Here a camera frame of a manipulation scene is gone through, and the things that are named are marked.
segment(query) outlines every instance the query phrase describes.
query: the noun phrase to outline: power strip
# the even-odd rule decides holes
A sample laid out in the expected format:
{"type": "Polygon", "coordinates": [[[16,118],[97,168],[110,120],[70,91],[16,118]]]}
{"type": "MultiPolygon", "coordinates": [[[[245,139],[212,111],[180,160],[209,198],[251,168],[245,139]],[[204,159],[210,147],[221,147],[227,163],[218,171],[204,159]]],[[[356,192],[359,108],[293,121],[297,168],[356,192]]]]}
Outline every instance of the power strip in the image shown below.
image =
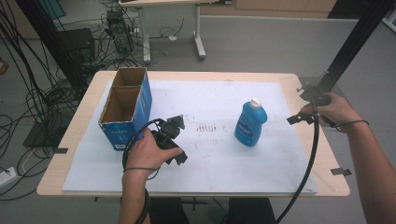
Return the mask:
{"type": "Polygon", "coordinates": [[[9,182],[13,181],[14,179],[18,178],[17,174],[15,173],[14,167],[10,167],[7,170],[8,170],[8,172],[3,171],[0,174],[0,188],[5,186],[9,182]]]}

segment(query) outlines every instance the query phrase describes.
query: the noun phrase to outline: table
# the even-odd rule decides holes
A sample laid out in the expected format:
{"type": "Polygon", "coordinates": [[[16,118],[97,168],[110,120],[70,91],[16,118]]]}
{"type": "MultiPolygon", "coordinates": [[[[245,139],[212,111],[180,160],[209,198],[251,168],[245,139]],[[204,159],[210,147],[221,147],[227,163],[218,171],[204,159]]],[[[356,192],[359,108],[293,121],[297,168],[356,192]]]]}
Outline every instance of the table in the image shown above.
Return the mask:
{"type": "MultiPolygon", "coordinates": [[[[114,78],[116,72],[98,72],[87,89],[81,104],[71,121],[59,148],[68,148],[65,154],[55,154],[49,167],[44,174],[37,192],[40,195],[52,196],[120,196],[121,192],[99,192],[99,191],[63,191],[64,181],[70,170],[72,160],[76,153],[78,143],[81,140],[89,124],[90,117],[95,110],[102,93],[109,80],[114,78]]],[[[297,76],[293,74],[266,74],[266,73],[216,73],[216,72],[160,72],[148,71],[150,80],[234,80],[234,81],[254,81],[254,82],[277,82],[280,84],[289,106],[290,113],[296,114],[303,101],[296,89],[301,87],[297,76]]],[[[304,122],[295,124],[297,133],[304,149],[304,154],[308,158],[312,147],[313,127],[304,122]]],[[[342,175],[333,175],[331,169],[338,168],[339,165],[332,153],[329,143],[320,129],[318,142],[318,154],[312,174],[315,178],[318,193],[315,196],[347,196],[349,187],[342,175]]]]}
{"type": "Polygon", "coordinates": [[[143,38],[143,59],[145,64],[149,64],[151,61],[150,56],[150,46],[149,46],[149,35],[146,32],[146,9],[153,10],[150,17],[158,16],[158,14],[162,15],[164,12],[168,13],[180,13],[178,8],[174,8],[179,5],[195,5],[195,31],[193,32],[193,37],[195,40],[195,45],[198,49],[198,55],[201,59],[206,57],[205,49],[202,44],[201,34],[200,34],[200,15],[201,9],[200,4],[202,3],[214,3],[219,0],[137,0],[131,2],[120,2],[121,7],[135,7],[137,9],[137,13],[139,15],[140,20],[140,29],[142,32],[143,38]]]}

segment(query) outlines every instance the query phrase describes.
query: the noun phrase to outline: bottle label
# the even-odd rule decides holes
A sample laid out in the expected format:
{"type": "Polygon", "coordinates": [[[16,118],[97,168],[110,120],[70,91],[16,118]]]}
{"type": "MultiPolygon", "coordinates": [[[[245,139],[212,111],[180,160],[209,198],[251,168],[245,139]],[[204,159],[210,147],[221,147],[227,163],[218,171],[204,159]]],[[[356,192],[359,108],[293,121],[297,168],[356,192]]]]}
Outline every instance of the bottle label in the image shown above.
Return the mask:
{"type": "Polygon", "coordinates": [[[239,134],[241,134],[250,141],[253,139],[253,131],[251,131],[251,129],[248,127],[247,123],[243,119],[238,120],[237,127],[239,130],[239,134]]]}

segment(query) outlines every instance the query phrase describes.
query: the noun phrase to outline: blue plastic bottle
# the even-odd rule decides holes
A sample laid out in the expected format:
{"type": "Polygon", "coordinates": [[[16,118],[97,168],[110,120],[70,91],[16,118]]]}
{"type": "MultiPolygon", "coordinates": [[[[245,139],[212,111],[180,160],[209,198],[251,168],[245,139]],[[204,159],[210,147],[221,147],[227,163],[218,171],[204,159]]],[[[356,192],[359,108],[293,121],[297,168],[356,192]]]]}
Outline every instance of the blue plastic bottle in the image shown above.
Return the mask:
{"type": "Polygon", "coordinates": [[[244,103],[241,116],[235,127],[235,137],[244,145],[253,147],[262,134],[262,125],[267,121],[267,113],[262,108],[262,102],[253,97],[244,103]]]}

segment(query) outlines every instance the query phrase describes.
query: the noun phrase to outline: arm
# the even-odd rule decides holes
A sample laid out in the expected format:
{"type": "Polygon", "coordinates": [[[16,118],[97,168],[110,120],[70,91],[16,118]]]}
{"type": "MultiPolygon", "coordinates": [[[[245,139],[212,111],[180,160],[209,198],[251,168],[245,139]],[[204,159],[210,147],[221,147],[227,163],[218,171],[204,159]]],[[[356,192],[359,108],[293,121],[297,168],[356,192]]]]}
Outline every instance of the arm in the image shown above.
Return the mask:
{"type": "MultiPolygon", "coordinates": [[[[318,112],[337,124],[362,120],[346,99],[329,93],[332,102],[318,112]]],[[[312,113],[308,107],[303,113],[312,113]]],[[[341,126],[346,133],[367,223],[396,223],[396,172],[365,122],[341,126]]]]}
{"type": "MultiPolygon", "coordinates": [[[[159,168],[164,161],[175,157],[182,152],[179,147],[159,149],[149,129],[143,131],[144,138],[132,148],[126,168],[144,167],[159,168]]],[[[135,224],[142,213],[145,203],[146,180],[151,175],[150,170],[128,170],[122,177],[122,201],[119,223],[135,224]]]]}

